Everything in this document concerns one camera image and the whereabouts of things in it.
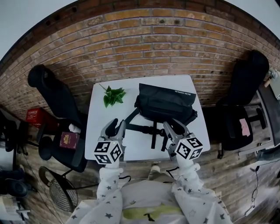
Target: bag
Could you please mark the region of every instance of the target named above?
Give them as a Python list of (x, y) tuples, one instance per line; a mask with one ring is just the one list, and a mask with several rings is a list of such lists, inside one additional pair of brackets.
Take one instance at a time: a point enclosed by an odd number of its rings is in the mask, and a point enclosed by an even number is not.
[[(196, 94), (193, 93), (140, 83), (139, 95), (134, 104), (136, 110), (126, 118), (126, 129), (153, 135), (152, 149), (155, 148), (156, 135), (161, 135), (164, 137), (161, 150), (164, 151), (168, 138), (164, 129), (157, 129), (157, 123), (176, 119), (187, 126), (197, 118), (197, 111), (192, 108), (195, 99)], [(154, 126), (148, 127), (130, 124), (132, 119), (139, 113), (144, 118), (153, 121)]]

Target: wooden floor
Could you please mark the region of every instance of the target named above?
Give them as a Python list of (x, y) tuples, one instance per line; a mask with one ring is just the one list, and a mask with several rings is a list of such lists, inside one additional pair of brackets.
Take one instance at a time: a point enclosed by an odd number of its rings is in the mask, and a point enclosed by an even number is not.
[[(268, 130), (262, 130), (259, 122), (253, 123), (254, 142), (264, 140)], [(254, 154), (238, 156), (236, 152), (226, 152), (222, 160), (217, 159), (219, 144), (211, 144), (211, 150), (204, 152), (196, 162), (201, 166), (198, 171), (199, 177), (205, 182), (205, 187), (213, 189), (217, 194), (221, 192), (232, 221), (237, 224), (264, 224), (268, 223), (277, 207), (280, 207), (280, 182), (276, 178), (280, 170), (280, 161), (260, 166), (258, 171), (259, 186), (255, 201), (255, 209), (246, 217), (243, 217), (251, 205), (251, 196), (256, 188), (256, 173), (250, 168), (256, 168)], [(25, 198), (24, 203), (31, 210), (29, 223), (32, 224), (58, 224), (65, 223), (70, 213), (63, 212), (50, 199), (48, 188), (38, 176), (40, 166), (46, 166), (51, 170), (62, 174), (68, 169), (55, 159), (43, 161), (35, 147), (28, 147), (28, 156), (18, 155), (17, 161), (23, 164), (30, 182), (35, 185), (39, 193), (31, 192)], [(127, 163), (122, 164), (124, 173), (122, 176), (131, 175), (132, 179), (146, 178), (152, 163)], [(171, 162), (159, 164), (162, 171), (176, 167)], [(83, 173), (71, 172), (67, 178), (74, 186), (84, 186), (98, 181), (98, 173), (94, 170), (91, 161)], [(78, 190), (79, 201), (96, 198), (96, 187)]]

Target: pink cloth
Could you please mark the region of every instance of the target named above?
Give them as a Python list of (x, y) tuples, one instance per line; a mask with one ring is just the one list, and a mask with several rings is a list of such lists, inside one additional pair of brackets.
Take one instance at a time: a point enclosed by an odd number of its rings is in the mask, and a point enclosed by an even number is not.
[(246, 120), (243, 118), (243, 119), (240, 119), (239, 121), (241, 123), (242, 135), (243, 136), (246, 135), (248, 137), (250, 135), (250, 130), (249, 130)]

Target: star print sleeve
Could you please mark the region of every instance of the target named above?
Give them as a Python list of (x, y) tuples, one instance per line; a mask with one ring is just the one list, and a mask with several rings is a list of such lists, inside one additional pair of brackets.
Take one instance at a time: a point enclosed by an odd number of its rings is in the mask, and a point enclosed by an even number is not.
[(106, 165), (104, 168), (100, 169), (99, 174), (101, 181), (96, 193), (99, 203), (117, 190), (119, 175), (122, 172), (123, 169), (119, 168), (119, 161), (116, 161), (114, 164)]
[(224, 203), (215, 192), (203, 187), (196, 171), (199, 164), (177, 156), (179, 178), (172, 185), (172, 192), (189, 224), (232, 224)]

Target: white table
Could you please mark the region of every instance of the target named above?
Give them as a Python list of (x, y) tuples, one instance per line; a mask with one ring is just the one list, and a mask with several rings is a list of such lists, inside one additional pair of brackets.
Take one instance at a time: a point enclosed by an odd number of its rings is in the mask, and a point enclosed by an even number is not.
[[(113, 107), (105, 108), (103, 97), (104, 89), (95, 84), (92, 90), (91, 102), (87, 121), (87, 134), (85, 142), (85, 158), (95, 160), (93, 150), (95, 149), (102, 128), (114, 118), (122, 121), (126, 119), (134, 111), (134, 103), (139, 95), (139, 83), (159, 86), (178, 91), (185, 91), (196, 94), (192, 79), (189, 75), (171, 75), (156, 77), (130, 78), (123, 80), (114, 80), (100, 83), (104, 88), (110, 86), (112, 89), (124, 88), (127, 94), (123, 98), (123, 103), (116, 103)], [(188, 125), (190, 132), (193, 132), (198, 140), (203, 144), (203, 151), (210, 149), (210, 143), (206, 124), (198, 97), (192, 105), (197, 111), (198, 117)], [(153, 122), (146, 120), (141, 115), (137, 115), (131, 124), (142, 126), (153, 126)], [(163, 125), (158, 123), (158, 129), (162, 129)], [(138, 131), (126, 130), (123, 140), (123, 146), (126, 146), (124, 160), (125, 161), (143, 161), (143, 160), (167, 160), (168, 152), (162, 152), (163, 137), (157, 135), (155, 149), (151, 149), (152, 135), (144, 134)]]

